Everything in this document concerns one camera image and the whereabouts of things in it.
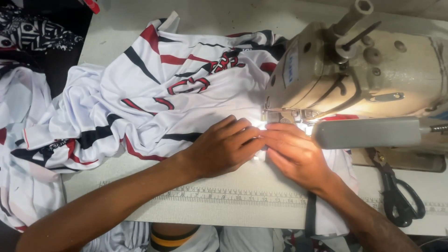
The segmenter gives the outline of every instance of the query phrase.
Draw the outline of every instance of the finger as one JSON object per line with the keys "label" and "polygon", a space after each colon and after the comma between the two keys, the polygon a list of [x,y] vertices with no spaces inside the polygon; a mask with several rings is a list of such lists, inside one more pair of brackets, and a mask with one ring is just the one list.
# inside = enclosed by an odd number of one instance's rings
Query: finger
{"label": "finger", "polygon": [[237,146],[240,146],[247,141],[253,139],[254,137],[258,137],[260,135],[260,129],[257,127],[247,127],[243,131],[239,131],[233,136],[230,137],[231,141],[234,142]]}
{"label": "finger", "polygon": [[[304,139],[301,139],[298,137],[296,137],[296,138],[299,139],[299,140],[297,140],[298,142],[300,142],[300,141],[307,142]],[[280,153],[281,155],[288,157],[293,161],[297,160],[297,157],[299,157],[300,154],[302,152],[304,152],[305,150],[309,151],[309,149],[300,147],[302,144],[299,144],[299,146],[294,146],[294,145],[288,144],[284,141],[280,141],[280,140],[270,138],[270,137],[264,137],[263,139],[264,139],[265,144],[267,146],[269,146],[269,149],[273,149],[273,150],[277,151],[278,153]]]}
{"label": "finger", "polygon": [[219,130],[225,126],[227,126],[228,124],[236,121],[237,118],[234,115],[229,115],[228,117],[224,118],[223,120],[215,123],[214,125],[212,125],[210,127],[211,130]]}
{"label": "finger", "polygon": [[291,175],[297,169],[293,163],[275,150],[269,148],[266,153],[283,174]]}
{"label": "finger", "polygon": [[311,141],[311,138],[305,139],[302,137],[298,137],[296,135],[291,134],[289,131],[284,130],[261,130],[260,136],[266,137],[266,138],[272,138],[278,141],[285,142],[287,144],[306,148],[306,149],[313,149],[316,148],[313,141]]}
{"label": "finger", "polygon": [[298,137],[302,137],[305,139],[310,138],[305,134],[305,132],[299,128],[295,124],[292,123],[268,123],[266,124],[267,130],[284,130],[288,131],[289,133],[296,135]]}
{"label": "finger", "polygon": [[238,150],[238,154],[241,155],[241,160],[244,161],[248,157],[254,155],[257,151],[261,150],[264,145],[265,142],[263,139],[254,138],[249,143],[241,146],[241,148]]}
{"label": "finger", "polygon": [[247,120],[246,118],[240,118],[238,121],[229,123],[228,125],[223,127],[222,136],[223,137],[231,136],[250,126],[252,126],[252,123],[250,123],[249,120]]}

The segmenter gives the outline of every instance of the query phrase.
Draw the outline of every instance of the right hand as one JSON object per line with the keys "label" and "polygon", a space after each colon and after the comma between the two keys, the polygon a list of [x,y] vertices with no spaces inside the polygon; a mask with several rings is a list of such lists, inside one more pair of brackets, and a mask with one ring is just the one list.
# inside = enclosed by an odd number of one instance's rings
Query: right hand
{"label": "right hand", "polygon": [[181,153],[196,178],[211,178],[237,170],[264,146],[260,129],[231,115],[212,125]]}
{"label": "right hand", "polygon": [[272,162],[303,188],[315,193],[322,191],[335,173],[311,137],[290,123],[270,123],[266,129],[260,136],[269,147],[267,154]]}

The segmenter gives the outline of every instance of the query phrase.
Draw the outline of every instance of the forearm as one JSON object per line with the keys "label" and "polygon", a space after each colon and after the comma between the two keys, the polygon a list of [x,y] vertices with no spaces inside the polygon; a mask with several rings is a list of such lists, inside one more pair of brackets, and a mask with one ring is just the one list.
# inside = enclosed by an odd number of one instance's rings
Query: forearm
{"label": "forearm", "polygon": [[17,252],[76,251],[154,197],[195,180],[181,155],[92,191],[31,225]]}
{"label": "forearm", "polygon": [[421,251],[407,235],[384,215],[361,200],[334,174],[325,190],[316,192],[345,219],[367,251]]}

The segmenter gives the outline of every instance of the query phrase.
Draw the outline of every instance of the white table surface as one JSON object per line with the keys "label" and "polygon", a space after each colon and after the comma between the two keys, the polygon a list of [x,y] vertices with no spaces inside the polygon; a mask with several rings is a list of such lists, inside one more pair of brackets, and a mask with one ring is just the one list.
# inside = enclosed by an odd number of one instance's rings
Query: white table surface
{"label": "white table surface", "polygon": [[[87,62],[107,66],[130,46],[149,21],[167,17],[173,10],[181,18],[179,34],[228,35],[270,29],[286,38],[292,38],[312,21],[334,23],[347,11],[345,8],[296,0],[99,0],[99,5],[101,12],[92,18],[79,64]],[[374,13],[360,25],[366,27],[377,20],[383,21],[382,30],[448,39],[448,22],[444,21]],[[116,180],[153,164],[152,161],[143,161],[125,153],[110,158],[92,171],[64,175],[67,200],[72,201],[98,188],[104,181]],[[355,173],[359,180],[360,197],[379,198],[381,183],[378,171],[355,167]],[[435,174],[397,170],[396,176],[411,185],[428,207],[448,208],[448,172]],[[260,161],[250,161],[235,173],[198,181],[192,186],[304,193],[278,171]],[[128,220],[303,228],[304,216],[304,211],[287,208],[152,201]],[[448,209],[447,213],[427,214],[422,220],[414,220],[403,231],[416,235],[448,235],[447,228]]]}

